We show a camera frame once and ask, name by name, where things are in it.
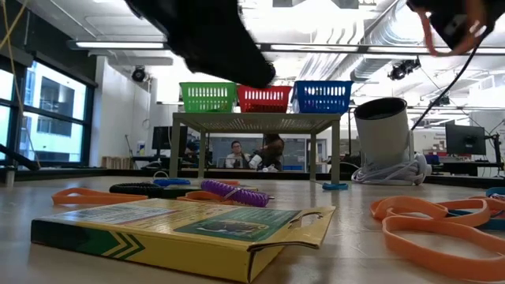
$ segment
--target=yellow box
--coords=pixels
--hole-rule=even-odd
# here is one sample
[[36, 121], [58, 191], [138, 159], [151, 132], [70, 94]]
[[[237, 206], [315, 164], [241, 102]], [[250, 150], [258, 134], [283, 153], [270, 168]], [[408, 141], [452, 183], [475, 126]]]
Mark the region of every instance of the yellow box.
[[[318, 249], [334, 211], [151, 199], [35, 219], [32, 242], [251, 282], [285, 245]], [[314, 214], [315, 222], [301, 226]]]

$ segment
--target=tabletop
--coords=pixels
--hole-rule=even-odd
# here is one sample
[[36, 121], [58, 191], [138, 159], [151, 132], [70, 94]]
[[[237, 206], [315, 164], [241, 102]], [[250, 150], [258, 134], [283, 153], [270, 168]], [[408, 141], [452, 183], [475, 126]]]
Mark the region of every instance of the tabletop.
[[[2, 284], [230, 283], [157, 267], [88, 256], [30, 243], [30, 222], [44, 215], [83, 206], [53, 206], [51, 195], [71, 187], [107, 191], [113, 184], [148, 181], [145, 177], [87, 177], [17, 182], [0, 188], [0, 275]], [[319, 250], [285, 248], [254, 283], [460, 283], [388, 252], [380, 223], [368, 211], [371, 202], [386, 196], [418, 196], [431, 201], [457, 200], [484, 194], [482, 189], [442, 185], [351, 185], [344, 192], [325, 192], [309, 181], [243, 181], [275, 196], [268, 207], [303, 209], [336, 206], [326, 239]], [[459, 256], [494, 256], [482, 248], [450, 237], [401, 233], [420, 245]]]

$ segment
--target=box label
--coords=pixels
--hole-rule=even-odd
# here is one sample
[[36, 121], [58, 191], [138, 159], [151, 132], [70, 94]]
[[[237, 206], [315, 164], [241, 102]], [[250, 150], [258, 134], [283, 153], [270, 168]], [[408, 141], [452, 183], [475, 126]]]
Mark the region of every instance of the box label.
[[237, 241], [263, 241], [284, 227], [298, 213], [300, 211], [238, 208], [182, 226], [175, 231]]
[[160, 215], [168, 215], [173, 212], [176, 211], [164, 208], [143, 207], [132, 204], [119, 204], [66, 212], [49, 216], [47, 219], [122, 225]]

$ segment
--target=green basket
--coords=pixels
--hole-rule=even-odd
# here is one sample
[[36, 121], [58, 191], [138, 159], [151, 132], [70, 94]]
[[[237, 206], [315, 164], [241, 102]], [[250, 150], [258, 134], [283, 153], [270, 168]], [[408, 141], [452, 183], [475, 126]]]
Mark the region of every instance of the green basket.
[[235, 83], [181, 83], [187, 113], [231, 113], [237, 101]]

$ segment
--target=red basket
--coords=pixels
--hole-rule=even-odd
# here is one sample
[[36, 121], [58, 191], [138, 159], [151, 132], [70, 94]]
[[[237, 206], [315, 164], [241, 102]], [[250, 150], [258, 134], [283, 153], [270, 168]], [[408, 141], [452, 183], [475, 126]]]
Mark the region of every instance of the red basket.
[[255, 89], [246, 86], [238, 88], [238, 100], [244, 113], [286, 113], [290, 96], [289, 86], [274, 86]]

